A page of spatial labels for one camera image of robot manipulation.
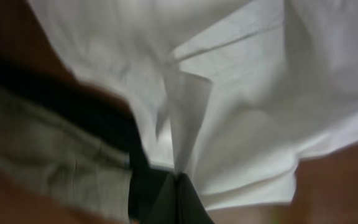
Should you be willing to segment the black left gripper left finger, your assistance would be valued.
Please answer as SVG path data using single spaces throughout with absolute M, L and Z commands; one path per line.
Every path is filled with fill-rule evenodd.
M 177 224 L 177 194 L 175 176 L 168 174 L 160 193 L 141 224 Z

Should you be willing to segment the white t-shirt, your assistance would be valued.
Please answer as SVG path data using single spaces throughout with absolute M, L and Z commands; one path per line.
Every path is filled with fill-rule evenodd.
M 358 0 L 45 0 L 81 82 L 122 96 L 149 162 L 207 210 L 289 202 L 300 159 L 358 142 Z

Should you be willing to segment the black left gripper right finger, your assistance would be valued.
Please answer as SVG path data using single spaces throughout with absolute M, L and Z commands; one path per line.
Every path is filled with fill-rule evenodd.
M 177 177 L 177 223 L 214 224 L 186 174 Z

